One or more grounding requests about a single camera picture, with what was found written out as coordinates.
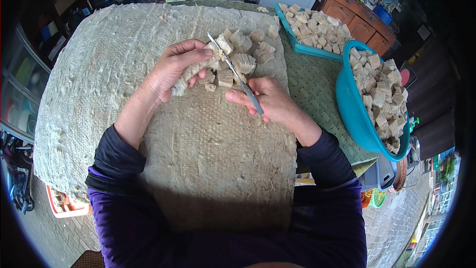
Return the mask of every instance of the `wooden cabinet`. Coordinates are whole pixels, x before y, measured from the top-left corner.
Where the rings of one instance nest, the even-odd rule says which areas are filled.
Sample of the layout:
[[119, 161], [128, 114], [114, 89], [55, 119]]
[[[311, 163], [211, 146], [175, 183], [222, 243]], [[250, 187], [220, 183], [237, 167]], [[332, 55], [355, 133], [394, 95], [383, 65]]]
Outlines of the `wooden cabinet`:
[[349, 30], [353, 38], [361, 41], [364, 44], [366, 44], [375, 33], [375, 29], [370, 26], [369, 23], [362, 20], [359, 16], [355, 16], [352, 19], [349, 24]]
[[349, 26], [350, 21], [352, 21], [355, 16], [354, 12], [352, 12], [345, 6], [342, 6], [335, 0], [327, 0], [322, 8], [322, 11], [326, 15], [330, 15], [333, 18], [340, 19], [340, 21], [342, 21], [342, 24], [347, 24], [347, 26]]
[[347, 24], [353, 38], [367, 44], [380, 56], [396, 39], [390, 28], [357, 0], [323, 0], [318, 9]]
[[390, 48], [390, 43], [378, 32], [368, 40], [367, 45], [371, 47], [375, 53], [382, 56]]

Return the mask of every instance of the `glass-door refrigerator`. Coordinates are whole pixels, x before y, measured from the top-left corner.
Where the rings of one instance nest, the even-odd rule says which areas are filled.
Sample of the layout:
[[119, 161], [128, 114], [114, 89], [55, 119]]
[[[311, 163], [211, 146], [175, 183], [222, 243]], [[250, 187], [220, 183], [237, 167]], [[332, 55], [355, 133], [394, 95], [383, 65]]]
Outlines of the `glass-door refrigerator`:
[[39, 102], [51, 69], [33, 50], [20, 25], [5, 45], [8, 47], [1, 57], [1, 128], [33, 144]]

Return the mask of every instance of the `fingernail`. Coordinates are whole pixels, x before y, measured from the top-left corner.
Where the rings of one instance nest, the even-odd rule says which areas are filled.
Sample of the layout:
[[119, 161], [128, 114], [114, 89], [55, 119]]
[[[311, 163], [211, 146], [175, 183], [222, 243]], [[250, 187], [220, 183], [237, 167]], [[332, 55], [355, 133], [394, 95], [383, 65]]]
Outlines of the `fingernail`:
[[225, 96], [228, 98], [228, 99], [231, 99], [231, 100], [235, 100], [237, 98], [237, 93], [235, 90], [228, 90], [226, 93], [225, 93]]

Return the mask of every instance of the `purple long-sleeve shirt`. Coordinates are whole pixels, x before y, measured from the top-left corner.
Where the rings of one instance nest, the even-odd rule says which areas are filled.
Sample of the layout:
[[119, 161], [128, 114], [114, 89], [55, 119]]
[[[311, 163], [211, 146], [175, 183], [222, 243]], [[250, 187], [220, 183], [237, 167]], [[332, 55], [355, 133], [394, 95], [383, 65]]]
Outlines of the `purple long-sleeve shirt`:
[[246, 267], [289, 262], [303, 267], [365, 267], [361, 185], [338, 146], [323, 131], [298, 149], [315, 186], [295, 188], [288, 232], [172, 233], [155, 200], [134, 183], [143, 157], [108, 128], [86, 179], [107, 267]]

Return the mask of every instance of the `motorcycle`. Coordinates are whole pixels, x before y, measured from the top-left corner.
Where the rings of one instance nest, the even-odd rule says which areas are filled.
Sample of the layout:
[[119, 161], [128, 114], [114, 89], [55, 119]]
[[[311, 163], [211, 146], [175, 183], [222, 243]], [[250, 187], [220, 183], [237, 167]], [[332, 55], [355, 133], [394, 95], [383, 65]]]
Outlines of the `motorcycle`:
[[6, 183], [9, 197], [22, 214], [35, 208], [35, 203], [30, 196], [30, 180], [33, 171], [33, 160], [30, 156], [32, 153], [32, 145], [23, 146], [23, 140], [2, 131], [1, 157], [6, 161], [8, 167]]

